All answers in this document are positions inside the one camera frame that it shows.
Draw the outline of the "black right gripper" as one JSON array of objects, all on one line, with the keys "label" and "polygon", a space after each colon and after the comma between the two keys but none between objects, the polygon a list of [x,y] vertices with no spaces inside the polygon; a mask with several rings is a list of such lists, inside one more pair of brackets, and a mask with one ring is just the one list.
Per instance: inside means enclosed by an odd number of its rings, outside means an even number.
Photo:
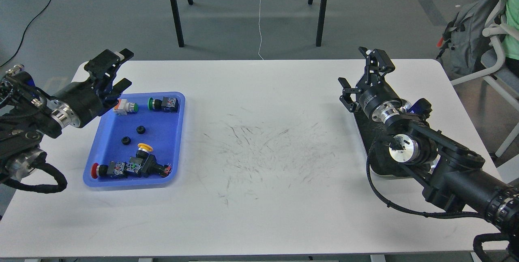
[{"label": "black right gripper", "polygon": [[[364,91],[362,88],[352,88],[345,78],[339,77],[342,86],[339,101],[351,113],[361,109],[371,121],[384,121],[383,110],[397,110],[403,106],[402,99],[384,80],[385,75],[395,71],[395,65],[384,50],[365,47],[359,47],[358,50],[365,57],[365,73],[358,85],[370,87]],[[358,94],[356,101],[353,101],[352,94]]]}]

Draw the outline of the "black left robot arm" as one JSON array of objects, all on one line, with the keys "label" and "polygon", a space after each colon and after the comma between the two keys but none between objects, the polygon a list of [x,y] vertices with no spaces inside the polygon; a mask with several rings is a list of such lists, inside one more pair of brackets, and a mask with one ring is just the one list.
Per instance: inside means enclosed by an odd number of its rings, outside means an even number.
[{"label": "black left robot arm", "polygon": [[17,190],[58,193],[67,188],[65,175],[46,160],[40,148],[44,136],[58,138],[65,127],[85,127],[118,103],[130,85],[114,83],[117,71],[134,53],[129,49],[102,51],[84,66],[89,77],[72,82],[54,95],[38,88],[32,76],[17,64],[1,77],[1,183]]}]

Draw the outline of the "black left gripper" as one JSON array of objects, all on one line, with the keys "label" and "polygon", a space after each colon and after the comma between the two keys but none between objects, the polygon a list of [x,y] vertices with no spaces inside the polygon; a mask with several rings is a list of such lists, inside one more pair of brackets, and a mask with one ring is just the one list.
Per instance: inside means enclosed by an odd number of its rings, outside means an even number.
[{"label": "black left gripper", "polygon": [[106,49],[84,66],[90,82],[73,82],[56,92],[51,97],[51,111],[61,127],[72,125],[83,128],[97,116],[111,110],[112,104],[132,85],[132,81],[123,78],[115,85],[109,83],[101,96],[92,82],[112,82],[120,66],[134,55],[127,48],[119,52]]}]

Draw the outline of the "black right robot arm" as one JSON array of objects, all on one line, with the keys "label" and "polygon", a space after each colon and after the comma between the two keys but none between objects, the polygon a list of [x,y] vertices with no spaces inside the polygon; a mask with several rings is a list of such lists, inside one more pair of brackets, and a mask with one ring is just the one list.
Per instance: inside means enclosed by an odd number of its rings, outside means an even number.
[{"label": "black right robot arm", "polygon": [[[355,86],[339,78],[340,96],[345,108],[362,111],[369,122],[380,126],[367,151],[366,172],[372,191],[387,207],[400,212],[437,219],[481,218],[494,225],[495,234],[473,239],[473,251],[482,260],[492,259],[483,243],[507,241],[506,251],[518,260],[518,189],[484,172],[485,159],[466,146],[430,127],[432,107],[419,99],[413,105],[400,98],[385,81],[395,65],[381,49],[359,47],[365,58],[365,71]],[[410,210],[385,198],[371,179],[371,157],[378,164],[396,165],[423,186],[425,201],[441,213]]]}]

